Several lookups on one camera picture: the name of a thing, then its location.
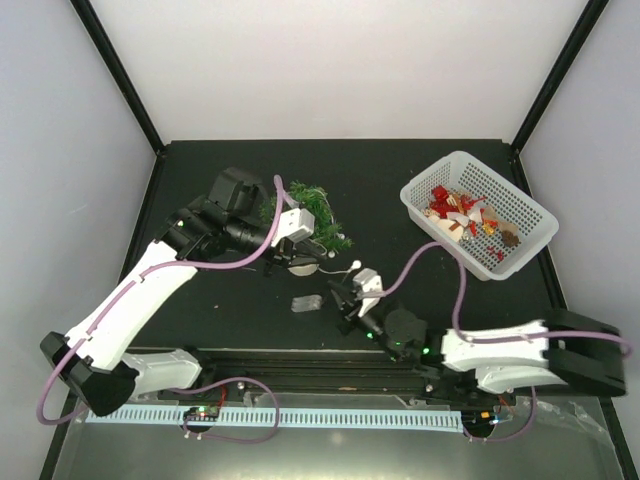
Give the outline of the white perforated plastic basket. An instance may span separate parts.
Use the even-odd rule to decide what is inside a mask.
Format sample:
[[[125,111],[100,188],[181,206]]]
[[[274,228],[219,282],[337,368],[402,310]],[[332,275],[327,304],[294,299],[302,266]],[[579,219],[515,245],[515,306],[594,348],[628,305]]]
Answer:
[[[435,210],[444,217],[458,212],[455,207],[433,203],[431,191],[438,185],[450,194],[485,197],[470,211],[480,210],[483,221],[470,240],[455,242],[424,211]],[[407,183],[400,192],[410,219],[459,259],[482,281],[503,281],[533,259],[559,229],[557,219],[506,178],[484,165],[467,152],[455,151],[436,161]],[[501,232],[510,230],[520,238],[515,248],[506,248]]]

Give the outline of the red gift box ornament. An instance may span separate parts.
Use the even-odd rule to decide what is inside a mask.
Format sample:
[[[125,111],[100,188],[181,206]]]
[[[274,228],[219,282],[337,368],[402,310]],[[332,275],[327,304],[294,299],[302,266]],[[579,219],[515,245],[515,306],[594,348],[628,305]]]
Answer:
[[[442,185],[438,185],[436,186],[432,191],[432,196],[433,196],[433,203],[437,203],[437,204],[446,204],[449,198],[449,192],[448,190],[442,186]]]

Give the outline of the small green christmas tree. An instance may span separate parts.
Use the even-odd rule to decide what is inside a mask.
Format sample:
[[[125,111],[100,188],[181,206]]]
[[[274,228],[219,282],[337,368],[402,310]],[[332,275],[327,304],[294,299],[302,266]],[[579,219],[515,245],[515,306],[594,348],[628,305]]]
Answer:
[[[264,238],[258,243],[255,256],[262,260],[262,254],[271,246],[283,212],[295,208],[305,208],[315,216],[314,234],[304,240],[308,243],[313,264],[287,269],[297,277],[308,277],[316,273],[327,273],[324,263],[341,251],[352,246],[352,240],[345,236],[342,226],[334,217],[328,202],[327,192],[318,186],[308,186],[294,181],[285,185],[281,178],[275,179],[275,190],[269,194],[263,186],[258,188],[262,203],[258,208],[259,219],[265,227]]]

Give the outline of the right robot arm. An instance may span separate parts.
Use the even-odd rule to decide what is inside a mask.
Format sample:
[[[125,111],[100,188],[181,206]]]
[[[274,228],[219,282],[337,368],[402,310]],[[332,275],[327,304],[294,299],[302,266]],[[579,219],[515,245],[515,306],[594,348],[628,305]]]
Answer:
[[[340,329],[361,331],[391,360],[425,379],[430,396],[474,404],[510,391],[542,388],[549,395],[621,397],[628,349],[618,329],[567,310],[504,329],[432,328],[398,302],[365,297],[329,282]]]

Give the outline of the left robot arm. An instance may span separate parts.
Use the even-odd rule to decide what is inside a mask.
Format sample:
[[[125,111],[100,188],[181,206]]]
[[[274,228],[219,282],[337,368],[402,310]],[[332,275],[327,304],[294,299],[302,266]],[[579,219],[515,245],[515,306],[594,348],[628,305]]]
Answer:
[[[142,257],[108,297],[67,333],[48,333],[40,348],[52,367],[36,407],[38,420],[51,424],[45,402],[55,381],[62,381],[84,405],[106,416],[130,399],[157,391],[207,397],[213,372],[186,349],[130,354],[128,348],[157,310],[202,270],[232,271],[258,259],[268,266],[291,268],[307,260],[305,243],[315,218],[285,191],[281,177],[272,222],[252,216],[264,195],[255,176],[228,168],[210,192],[177,210],[166,220]]]

